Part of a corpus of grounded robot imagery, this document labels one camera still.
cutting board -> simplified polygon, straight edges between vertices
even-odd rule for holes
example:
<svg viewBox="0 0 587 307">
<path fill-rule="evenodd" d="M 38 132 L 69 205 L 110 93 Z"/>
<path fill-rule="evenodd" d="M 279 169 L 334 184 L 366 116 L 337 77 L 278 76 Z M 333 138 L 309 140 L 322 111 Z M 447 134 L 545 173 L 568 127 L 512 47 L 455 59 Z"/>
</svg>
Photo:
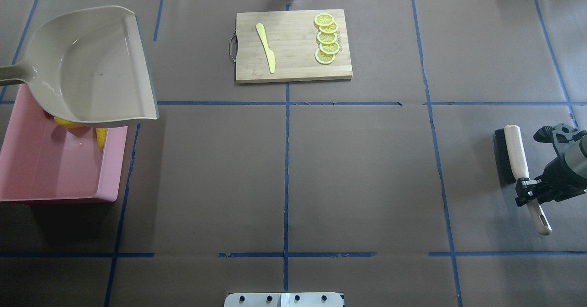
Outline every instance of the cutting board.
<svg viewBox="0 0 587 307">
<path fill-rule="evenodd" d="M 329 13 L 339 26 L 340 51 L 335 60 L 322 65 L 314 58 L 319 32 L 314 17 Z M 275 53 L 275 73 L 269 65 L 256 24 L 265 26 L 269 48 Z M 237 70 L 239 84 L 286 81 L 351 79 L 349 39 L 344 10 L 300 10 L 237 13 Z"/>
</svg>

white plastic bar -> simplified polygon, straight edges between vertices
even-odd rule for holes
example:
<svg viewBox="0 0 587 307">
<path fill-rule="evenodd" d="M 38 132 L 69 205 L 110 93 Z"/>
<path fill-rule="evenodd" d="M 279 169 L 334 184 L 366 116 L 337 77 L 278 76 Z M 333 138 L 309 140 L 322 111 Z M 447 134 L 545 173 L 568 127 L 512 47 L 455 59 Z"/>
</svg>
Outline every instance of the white plastic bar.
<svg viewBox="0 0 587 307">
<path fill-rule="evenodd" d="M 514 174 L 515 179 L 530 177 L 520 127 L 516 125 L 507 125 L 504 128 L 504 132 L 505 143 L 508 148 L 509 164 L 512 168 L 512 173 Z M 528 207 L 536 231 L 543 236 L 550 234 L 552 228 L 548 223 L 547 216 L 544 214 L 543 208 L 538 203 L 538 200 L 532 200 L 528 202 L 526 206 Z"/>
</svg>

gray table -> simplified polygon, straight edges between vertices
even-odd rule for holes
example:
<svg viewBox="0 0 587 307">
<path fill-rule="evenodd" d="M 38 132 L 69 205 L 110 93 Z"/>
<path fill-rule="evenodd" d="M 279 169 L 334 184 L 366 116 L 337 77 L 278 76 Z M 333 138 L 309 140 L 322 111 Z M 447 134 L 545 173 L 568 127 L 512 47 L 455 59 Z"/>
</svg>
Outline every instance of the gray table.
<svg viewBox="0 0 587 307">
<path fill-rule="evenodd" d="M 0 205 L 0 305 L 587 301 L 587 199 L 545 204 L 539 236 L 492 140 L 520 125 L 537 176 L 555 155 L 538 128 L 587 128 L 587 0 L 0 0 L 0 65 L 111 4 L 140 19 L 161 118 L 130 127 L 114 204 Z M 237 12 L 320 8 L 345 10 L 352 81 L 234 83 Z"/>
</svg>

dustpan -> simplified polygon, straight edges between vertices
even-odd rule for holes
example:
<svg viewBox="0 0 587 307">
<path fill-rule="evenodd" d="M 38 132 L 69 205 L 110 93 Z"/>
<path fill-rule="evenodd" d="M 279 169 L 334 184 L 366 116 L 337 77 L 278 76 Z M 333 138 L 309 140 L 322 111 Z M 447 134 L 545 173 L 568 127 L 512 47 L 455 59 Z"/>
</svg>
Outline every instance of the dustpan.
<svg viewBox="0 0 587 307">
<path fill-rule="evenodd" d="M 42 25 L 0 86 L 28 84 L 48 113 L 88 127 L 159 117 L 135 14 L 121 6 L 71 12 Z"/>
</svg>

